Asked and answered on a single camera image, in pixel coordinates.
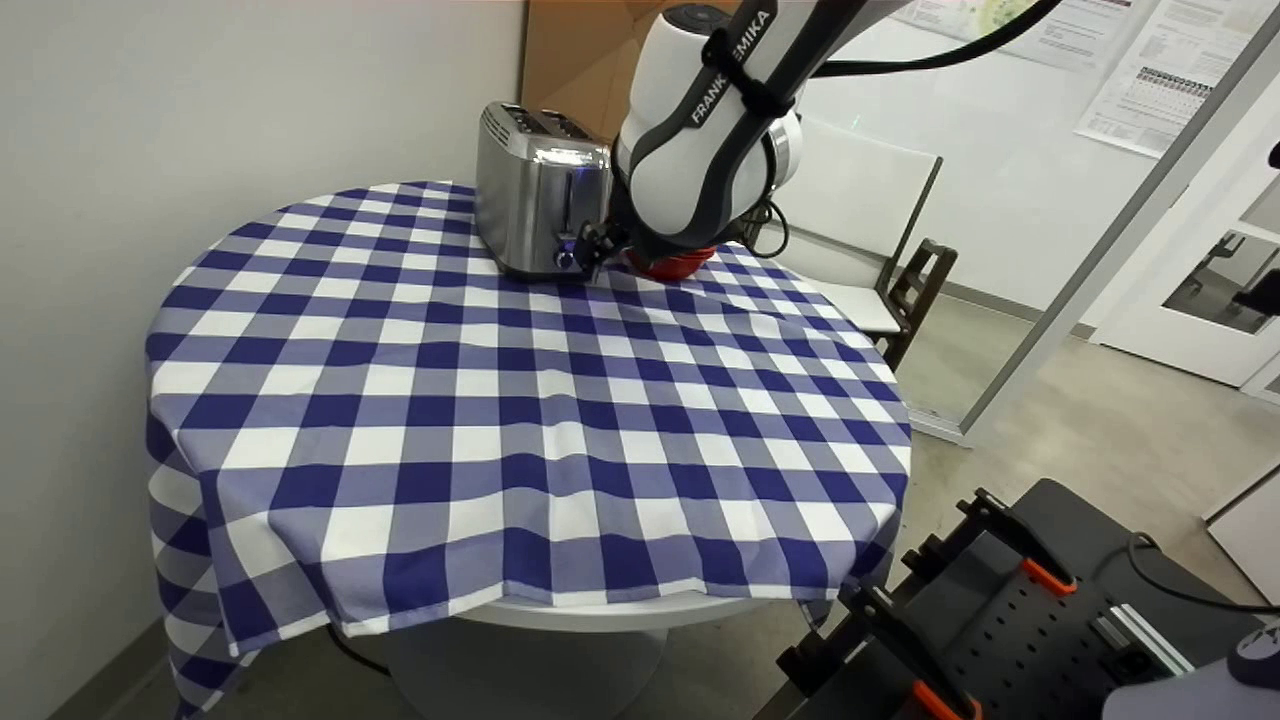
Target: gray floor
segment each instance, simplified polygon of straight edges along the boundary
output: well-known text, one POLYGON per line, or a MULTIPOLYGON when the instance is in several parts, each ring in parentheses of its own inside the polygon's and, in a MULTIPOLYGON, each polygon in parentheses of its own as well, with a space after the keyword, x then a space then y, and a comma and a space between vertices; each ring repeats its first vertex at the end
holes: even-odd
MULTIPOLYGON (((1205 537, 1201 517, 1280 460, 1275 435, 1280 406, 1270 404, 1073 338, 983 447, 963 451, 928 435, 916 439, 900 549, 928 533, 946 533, 950 505, 970 486, 1021 494, 1030 481, 1056 474, 1126 527, 1151 533, 1221 590, 1254 598, 1246 581, 1205 537)), ((804 620, 786 602, 673 631, 666 663, 628 720, 751 717, 779 687, 776 650, 800 631, 804 620)), ((109 717, 173 717, 165 673, 109 717)), ((213 717, 406 720, 411 709, 386 679, 349 663, 310 631, 270 646, 213 717)))

